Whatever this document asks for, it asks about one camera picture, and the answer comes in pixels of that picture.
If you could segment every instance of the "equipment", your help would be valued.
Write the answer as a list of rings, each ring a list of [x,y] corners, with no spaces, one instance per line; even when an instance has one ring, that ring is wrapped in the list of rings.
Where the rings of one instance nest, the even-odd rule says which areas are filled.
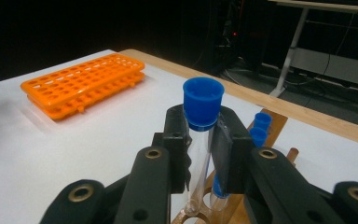
[[[167,111],[163,133],[139,151],[131,173],[108,187],[94,180],[70,184],[41,223],[170,223],[171,194],[185,189],[191,161],[183,106]],[[283,154],[255,147],[235,112],[222,106],[212,157],[223,192],[244,194],[251,223],[358,223],[358,183],[333,194],[308,183]]]

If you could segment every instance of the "white table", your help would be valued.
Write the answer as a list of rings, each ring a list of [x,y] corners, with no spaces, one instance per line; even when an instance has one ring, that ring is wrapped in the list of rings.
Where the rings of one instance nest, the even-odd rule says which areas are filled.
[[[43,114],[20,88],[25,80],[111,52],[0,82],[0,223],[39,222],[57,194],[79,179],[106,186],[119,180],[130,172],[137,151],[163,131],[166,110],[182,103],[186,79],[149,64],[145,80],[133,89],[60,122]],[[262,108],[228,94],[223,105],[245,126]],[[289,119],[274,147],[284,154],[299,148],[297,169],[322,189],[358,181],[358,143],[352,140]],[[172,217],[182,205],[180,195],[172,196]]]

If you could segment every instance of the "wooden table edge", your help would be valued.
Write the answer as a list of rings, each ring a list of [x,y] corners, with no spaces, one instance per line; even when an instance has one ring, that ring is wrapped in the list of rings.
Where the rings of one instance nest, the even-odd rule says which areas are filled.
[[[266,109],[279,113],[291,119],[296,119],[307,123],[311,126],[320,128],[330,133],[348,138],[358,143],[358,125],[347,122],[342,119],[337,119],[321,112],[308,109],[301,105],[281,100],[279,98],[269,96],[265,93],[254,91],[235,83],[225,81],[219,77],[212,77],[202,72],[187,68],[177,63],[172,63],[156,56],[143,53],[136,49],[125,49],[119,53],[140,60],[144,63],[156,66],[162,70],[173,73],[179,77],[192,78],[192,77],[211,77],[220,81],[226,92],[230,95],[236,96],[249,103],[260,105]]]

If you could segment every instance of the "orange test tube rack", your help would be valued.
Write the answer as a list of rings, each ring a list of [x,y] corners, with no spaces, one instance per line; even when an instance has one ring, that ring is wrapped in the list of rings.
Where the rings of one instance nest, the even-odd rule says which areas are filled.
[[[145,64],[109,54],[21,83],[28,99],[52,119],[83,112],[115,93],[142,81]]]

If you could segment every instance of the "test tube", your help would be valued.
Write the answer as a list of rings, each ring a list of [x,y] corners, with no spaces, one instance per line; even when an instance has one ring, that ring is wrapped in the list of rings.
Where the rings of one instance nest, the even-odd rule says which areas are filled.
[[[222,192],[217,175],[214,175],[210,196],[211,209],[216,212],[222,211],[227,205],[228,197],[229,194]]]
[[[200,212],[206,175],[211,158],[210,136],[217,122],[224,87],[208,77],[194,77],[185,82],[184,113],[189,127],[191,144],[187,150],[191,162],[186,181],[184,212],[195,217]]]

